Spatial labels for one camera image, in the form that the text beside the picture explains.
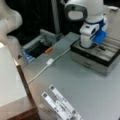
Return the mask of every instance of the cable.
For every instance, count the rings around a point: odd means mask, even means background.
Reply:
[[[60,54],[59,56],[57,56],[55,59],[50,58],[46,63],[47,65],[34,78],[32,78],[30,81],[28,81],[27,84],[30,84],[31,82],[33,82],[40,74],[42,74],[48,67],[50,67],[56,60],[58,60],[60,57],[62,57],[68,51],[70,51],[70,48],[68,50],[66,50],[65,52],[63,52],[62,54]]]

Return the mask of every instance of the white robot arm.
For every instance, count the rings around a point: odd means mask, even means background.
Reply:
[[[103,15],[103,0],[69,0],[65,5],[65,16],[71,21],[85,21],[80,29],[81,46],[92,48],[106,37],[108,21]]]
[[[27,61],[21,51],[17,38],[7,35],[20,25],[22,25],[21,15],[17,11],[10,9],[5,0],[0,0],[0,43],[8,46],[16,62],[24,66]]]

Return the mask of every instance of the metal rod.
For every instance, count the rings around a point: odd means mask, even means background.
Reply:
[[[53,17],[54,17],[55,33],[60,34],[60,24],[59,24],[59,17],[58,17],[57,1],[51,0],[51,2],[52,2]]]

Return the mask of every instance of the gray tabletop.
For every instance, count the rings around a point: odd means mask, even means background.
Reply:
[[[45,66],[49,58],[55,58],[79,35],[69,33],[53,46],[50,54],[42,54],[24,68],[27,81],[33,78]],[[48,87],[53,84],[80,113],[84,120],[118,120],[120,117],[120,64],[107,76],[102,76],[71,59],[70,52],[59,58],[29,86],[37,105],[49,105],[41,94],[53,94]]]

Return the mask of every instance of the table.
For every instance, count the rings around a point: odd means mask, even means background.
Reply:
[[[49,58],[55,58],[69,48],[79,35],[69,33],[53,46],[50,54],[42,54],[24,68],[27,81],[45,66]],[[48,87],[53,84],[81,114],[84,120],[118,120],[120,117],[120,64],[107,77],[73,61],[70,52],[58,59],[44,71],[29,87],[36,104],[50,106],[42,99],[47,92],[54,98]],[[52,120],[40,110],[42,119]]]

